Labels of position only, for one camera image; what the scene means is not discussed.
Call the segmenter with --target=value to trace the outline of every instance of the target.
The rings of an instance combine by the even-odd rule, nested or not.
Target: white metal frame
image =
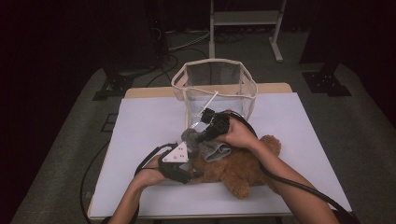
[[[275,30],[269,37],[271,48],[276,57],[276,61],[283,62],[279,47],[277,46],[277,37],[282,23],[287,0],[282,0],[280,10],[268,11],[226,11],[215,12],[214,0],[210,1],[210,41],[209,41],[209,58],[215,56],[215,26],[217,25],[258,25],[274,24]]]

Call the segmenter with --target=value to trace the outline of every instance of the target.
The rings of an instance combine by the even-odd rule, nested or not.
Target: person
[[[234,147],[244,147],[250,150],[269,172],[304,184],[313,188],[314,186],[302,175],[288,166],[279,157],[275,156],[270,149],[263,144],[242,122],[230,118],[230,128],[226,134],[217,138]],[[130,223],[134,212],[139,204],[143,190],[149,186],[157,185],[165,180],[158,171],[158,157],[148,162],[140,173],[138,173],[129,184],[119,206],[108,223]],[[293,186],[273,181],[275,191],[282,197],[290,211],[304,224],[339,223],[330,206],[317,196],[297,189]]]

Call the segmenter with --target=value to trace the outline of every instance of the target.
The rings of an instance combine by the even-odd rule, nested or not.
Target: stuffed animal
[[[260,139],[275,155],[279,155],[281,144],[272,135]],[[236,198],[245,199],[250,193],[250,186],[268,185],[268,178],[260,168],[259,160],[245,148],[232,147],[231,153],[218,161],[207,162],[202,153],[191,159],[192,171],[203,172],[204,175],[194,178],[191,182],[208,183],[222,181]]]

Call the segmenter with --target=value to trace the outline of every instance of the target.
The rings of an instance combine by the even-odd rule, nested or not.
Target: person's left hand
[[[139,179],[141,183],[145,186],[153,186],[163,182],[166,178],[158,170],[158,158],[161,155],[153,157],[143,169],[134,177],[134,179]]]

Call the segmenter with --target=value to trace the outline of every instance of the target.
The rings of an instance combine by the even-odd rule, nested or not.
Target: laundry basket
[[[186,128],[200,121],[206,106],[215,112],[231,109],[248,120],[257,94],[256,82],[246,67],[226,59],[185,63],[172,86],[177,99],[186,104]]]

